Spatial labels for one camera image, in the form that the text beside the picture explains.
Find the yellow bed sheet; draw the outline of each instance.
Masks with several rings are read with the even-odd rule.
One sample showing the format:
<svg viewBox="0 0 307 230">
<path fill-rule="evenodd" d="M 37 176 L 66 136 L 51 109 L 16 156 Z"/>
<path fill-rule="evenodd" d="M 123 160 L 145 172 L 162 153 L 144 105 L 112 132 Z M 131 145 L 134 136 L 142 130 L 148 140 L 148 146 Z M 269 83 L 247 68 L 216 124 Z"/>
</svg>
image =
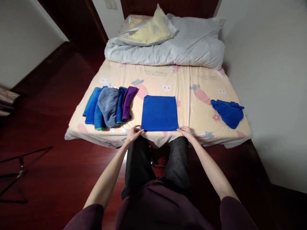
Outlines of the yellow bed sheet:
<svg viewBox="0 0 307 230">
<path fill-rule="evenodd" d="M 131 103 L 132 119 L 129 122 L 118 128 L 96 131 L 94 125 L 85 124 L 82 114 L 94 88 L 104 85 L 115 88 L 135 86 L 139 91 Z M 175 96 L 179 126 L 189 126 L 203 145 L 224 144 L 225 147 L 231 148 L 251 138 L 251 130 L 245 116 L 236 129 L 231 129 L 210 104 L 211 99 L 240 104 L 223 70 L 177 65 L 126 65 L 105 60 L 77 106 L 65 139 L 83 138 L 110 148 L 122 146 L 128 130 L 141 124 L 143 99 L 146 95 Z M 146 132 L 142 135 L 153 147 L 158 148 L 181 134 L 173 131 Z"/>
</svg>

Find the person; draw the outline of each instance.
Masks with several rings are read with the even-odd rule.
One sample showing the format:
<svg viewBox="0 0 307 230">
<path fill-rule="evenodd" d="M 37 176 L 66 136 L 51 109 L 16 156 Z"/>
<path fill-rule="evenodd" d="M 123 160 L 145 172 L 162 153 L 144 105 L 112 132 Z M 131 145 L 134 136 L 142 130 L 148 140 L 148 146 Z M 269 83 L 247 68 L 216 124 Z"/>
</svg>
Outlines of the person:
<svg viewBox="0 0 307 230">
<path fill-rule="evenodd" d="M 159 180 L 150 164 L 148 141 L 140 136 L 144 130 L 138 127 L 129 130 L 126 141 L 98 179 L 83 210 L 71 219 L 65 230 L 102 228 L 104 210 L 127 150 L 123 202 L 115 229 L 214 229 L 186 196 L 190 186 L 188 142 L 220 197 L 222 229 L 258 229 L 221 169 L 193 137 L 189 127 L 177 129 L 182 136 L 170 142 L 169 161 Z"/>
</svg>

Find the purple towel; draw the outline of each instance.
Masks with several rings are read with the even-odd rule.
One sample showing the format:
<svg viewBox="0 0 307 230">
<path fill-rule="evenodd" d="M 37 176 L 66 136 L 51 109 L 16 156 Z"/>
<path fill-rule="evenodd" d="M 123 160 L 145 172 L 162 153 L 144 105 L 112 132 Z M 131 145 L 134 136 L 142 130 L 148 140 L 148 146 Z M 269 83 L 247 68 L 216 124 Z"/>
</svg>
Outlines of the purple towel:
<svg viewBox="0 0 307 230">
<path fill-rule="evenodd" d="M 138 88 L 129 86 L 122 99 L 122 119 L 124 122 L 130 120 L 130 104 L 134 96 L 136 95 Z"/>
</svg>

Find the towel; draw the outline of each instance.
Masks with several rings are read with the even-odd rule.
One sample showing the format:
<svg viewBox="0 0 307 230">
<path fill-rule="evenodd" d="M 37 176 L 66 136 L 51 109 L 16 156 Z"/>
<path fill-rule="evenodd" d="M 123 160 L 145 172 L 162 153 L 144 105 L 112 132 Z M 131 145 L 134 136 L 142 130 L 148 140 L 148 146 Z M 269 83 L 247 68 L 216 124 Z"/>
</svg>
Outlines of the towel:
<svg viewBox="0 0 307 230">
<path fill-rule="evenodd" d="M 122 99 L 122 119 L 124 122 L 130 120 L 130 104 L 134 96 L 136 95 L 138 88 L 129 86 Z"/>
<path fill-rule="evenodd" d="M 96 108 L 95 108 L 94 126 L 95 126 L 95 130 L 99 130 L 99 131 L 103 130 L 106 127 L 106 124 L 105 124 L 105 121 L 103 120 L 103 115 L 98 106 L 98 103 L 96 104 Z"/>
<path fill-rule="evenodd" d="M 85 123 L 87 125 L 93 125 L 94 124 L 94 117 L 95 117 L 95 109 L 98 101 L 98 96 L 101 93 L 102 88 L 96 87 L 87 103 L 89 103 L 86 117 L 85 117 Z"/>
<path fill-rule="evenodd" d="M 120 126 L 116 123 L 116 109 L 119 97 L 119 90 L 116 88 L 105 88 L 98 97 L 98 106 L 102 112 L 107 127 Z"/>
<path fill-rule="evenodd" d="M 178 129 L 176 98 L 145 96 L 141 127 L 145 131 L 176 131 Z"/>
<path fill-rule="evenodd" d="M 211 100 L 212 107 L 219 113 L 222 120 L 232 129 L 236 129 L 244 114 L 240 106 L 235 102 L 225 102 L 221 100 Z"/>
<path fill-rule="evenodd" d="M 122 120 L 122 100 L 124 98 L 124 94 L 126 92 L 127 88 L 120 87 L 119 88 L 119 97 L 117 102 L 117 110 L 116 110 L 116 123 L 119 125 L 124 125 L 124 121 Z"/>
<path fill-rule="evenodd" d="M 86 117 L 86 114 L 87 114 L 87 111 L 89 110 L 90 104 L 92 103 L 92 101 L 93 101 L 93 99 L 94 99 L 94 97 L 97 93 L 97 90 L 99 90 L 99 89 L 100 89 L 99 87 L 94 88 L 94 91 L 92 92 L 92 94 L 91 94 L 91 96 L 90 96 L 90 98 L 89 98 L 89 100 L 86 104 L 86 107 L 84 109 L 82 116 Z"/>
</svg>

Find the gray towel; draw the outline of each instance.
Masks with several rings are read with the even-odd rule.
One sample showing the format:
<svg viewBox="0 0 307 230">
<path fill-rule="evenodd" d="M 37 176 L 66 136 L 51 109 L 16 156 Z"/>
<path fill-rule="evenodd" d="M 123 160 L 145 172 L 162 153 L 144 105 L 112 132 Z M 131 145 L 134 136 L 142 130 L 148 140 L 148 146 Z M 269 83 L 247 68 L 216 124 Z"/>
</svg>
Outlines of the gray towel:
<svg viewBox="0 0 307 230">
<path fill-rule="evenodd" d="M 116 88 L 105 88 L 98 97 L 98 107 L 100 108 L 107 127 L 114 128 L 120 126 L 116 123 L 117 101 L 119 90 Z"/>
</svg>

